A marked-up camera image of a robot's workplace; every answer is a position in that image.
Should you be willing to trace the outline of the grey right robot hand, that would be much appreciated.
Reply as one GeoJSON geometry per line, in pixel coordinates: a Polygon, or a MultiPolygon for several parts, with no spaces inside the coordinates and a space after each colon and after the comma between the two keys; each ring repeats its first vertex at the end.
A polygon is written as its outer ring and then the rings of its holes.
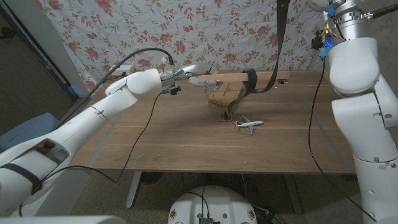
{"type": "Polygon", "coordinates": [[[367,37],[364,1],[361,0],[308,0],[311,9],[324,12],[328,31],[344,41],[367,37]]]}

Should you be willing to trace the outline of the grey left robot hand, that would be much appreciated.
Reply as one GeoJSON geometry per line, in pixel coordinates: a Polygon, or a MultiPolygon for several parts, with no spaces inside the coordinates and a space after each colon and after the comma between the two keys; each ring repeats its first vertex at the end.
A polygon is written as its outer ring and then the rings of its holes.
{"type": "Polygon", "coordinates": [[[193,86],[199,87],[213,87],[219,88],[223,82],[221,80],[208,80],[203,78],[204,75],[209,75],[211,72],[211,66],[207,63],[197,63],[186,65],[177,70],[182,72],[179,75],[175,75],[170,70],[166,70],[161,74],[160,79],[162,86],[174,85],[177,81],[188,80],[193,86]]]}

